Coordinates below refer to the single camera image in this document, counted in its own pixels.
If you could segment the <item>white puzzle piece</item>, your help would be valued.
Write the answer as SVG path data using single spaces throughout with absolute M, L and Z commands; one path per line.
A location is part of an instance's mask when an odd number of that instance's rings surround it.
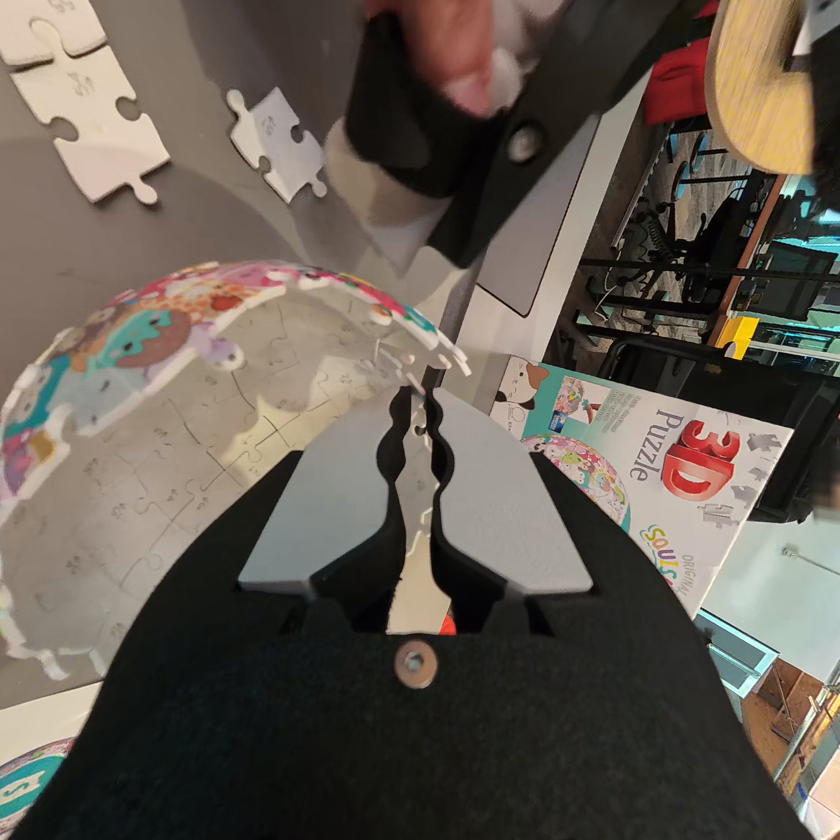
M 300 120 L 278 87 L 253 108 L 246 107 L 237 89 L 226 92 L 226 102 L 236 117 L 229 139 L 253 170 L 259 170 L 262 159 L 268 162 L 262 177 L 285 203 L 291 203 L 306 186 L 317 198 L 327 195 L 328 187 L 319 177 L 324 165 L 322 148 L 306 130 L 299 140 L 294 139 L 292 131 Z

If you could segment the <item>red seat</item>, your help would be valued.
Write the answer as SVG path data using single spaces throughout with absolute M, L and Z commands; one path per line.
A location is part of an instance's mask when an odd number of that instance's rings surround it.
M 719 1 L 704 4 L 654 64 L 643 97 L 648 127 L 707 115 L 706 66 Z

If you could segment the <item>black metal rack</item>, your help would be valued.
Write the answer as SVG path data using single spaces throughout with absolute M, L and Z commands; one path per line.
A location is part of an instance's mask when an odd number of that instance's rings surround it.
M 838 489 L 838 378 L 735 360 L 722 349 L 595 325 L 612 344 L 603 379 L 787 427 L 792 436 L 755 502 L 756 522 L 803 523 Z

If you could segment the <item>person's left hand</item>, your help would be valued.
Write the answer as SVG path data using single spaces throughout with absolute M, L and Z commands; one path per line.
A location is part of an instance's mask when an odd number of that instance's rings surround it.
M 463 112 L 493 114 L 491 1 L 365 1 L 364 10 L 369 19 L 398 17 L 413 67 L 431 88 Z

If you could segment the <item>dark grey desk pad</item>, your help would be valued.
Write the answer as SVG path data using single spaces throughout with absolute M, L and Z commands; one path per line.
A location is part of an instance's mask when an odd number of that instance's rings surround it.
M 588 118 L 490 242 L 478 287 L 530 314 L 601 118 Z

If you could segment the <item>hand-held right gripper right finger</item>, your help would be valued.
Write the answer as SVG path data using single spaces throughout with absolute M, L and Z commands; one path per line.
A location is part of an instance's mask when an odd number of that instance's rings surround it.
M 438 387 L 427 393 L 437 481 L 430 561 L 457 635 L 498 604 L 589 595 L 594 582 L 527 450 L 496 421 Z

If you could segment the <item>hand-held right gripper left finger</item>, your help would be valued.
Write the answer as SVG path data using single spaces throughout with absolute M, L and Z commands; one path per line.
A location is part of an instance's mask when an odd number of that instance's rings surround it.
M 396 481 L 411 389 L 357 404 L 305 448 L 238 576 L 246 591 L 332 599 L 353 628 L 386 629 L 406 553 Z

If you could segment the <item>partly built puzzle ball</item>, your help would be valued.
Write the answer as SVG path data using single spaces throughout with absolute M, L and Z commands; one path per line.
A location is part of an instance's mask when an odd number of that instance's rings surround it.
M 182 550 L 356 404 L 467 355 L 362 279 L 208 262 L 59 333 L 2 408 L 2 658 L 103 676 Z

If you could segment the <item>dark office chairs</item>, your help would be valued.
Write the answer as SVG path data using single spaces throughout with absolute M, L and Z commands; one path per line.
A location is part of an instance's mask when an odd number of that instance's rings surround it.
M 691 266 L 709 266 L 714 270 L 736 268 L 749 241 L 749 234 L 742 234 L 748 215 L 746 203 L 732 196 L 727 197 L 703 231 L 689 242 L 684 263 Z M 682 280 L 682 301 L 699 305 L 718 305 L 731 278 L 730 274 L 710 276 L 687 272 Z

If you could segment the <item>puzzle instruction leaflet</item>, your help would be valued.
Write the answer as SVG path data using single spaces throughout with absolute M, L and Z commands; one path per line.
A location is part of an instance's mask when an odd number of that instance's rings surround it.
M 55 776 L 89 717 L 101 681 L 1 711 L 1 838 Z

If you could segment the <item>teal framed window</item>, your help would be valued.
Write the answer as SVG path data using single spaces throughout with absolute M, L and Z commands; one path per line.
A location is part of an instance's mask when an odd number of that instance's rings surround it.
M 696 628 L 707 640 L 707 649 L 725 689 L 739 699 L 760 688 L 779 652 L 757 638 L 699 609 Z

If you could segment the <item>round wooden table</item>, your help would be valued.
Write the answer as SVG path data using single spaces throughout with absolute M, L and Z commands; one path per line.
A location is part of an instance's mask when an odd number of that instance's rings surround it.
M 741 163 L 777 175 L 812 175 L 812 82 L 787 70 L 808 2 L 720 1 L 705 93 L 710 125 Z

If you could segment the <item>joined white puzzle pieces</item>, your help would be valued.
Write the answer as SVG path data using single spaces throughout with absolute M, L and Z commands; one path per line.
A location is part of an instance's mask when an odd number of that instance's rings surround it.
M 90 2 L 2 1 L 1 55 L 37 120 L 63 119 L 77 132 L 54 145 L 89 202 L 124 186 L 144 205 L 158 202 L 144 177 L 170 155 L 146 113 L 129 120 L 119 112 L 119 100 L 137 96 Z

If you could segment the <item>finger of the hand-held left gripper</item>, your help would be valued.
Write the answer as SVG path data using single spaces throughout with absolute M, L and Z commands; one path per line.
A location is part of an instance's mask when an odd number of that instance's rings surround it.
M 378 164 L 364 161 L 350 143 L 343 120 L 324 140 L 325 171 L 332 189 L 375 251 L 404 277 L 451 203 L 414 192 Z

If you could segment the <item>puzzle ball cardboard box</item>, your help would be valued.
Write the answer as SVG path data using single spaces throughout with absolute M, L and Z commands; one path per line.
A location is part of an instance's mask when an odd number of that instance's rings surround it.
M 633 541 L 695 616 L 793 430 L 507 357 L 490 416 Z

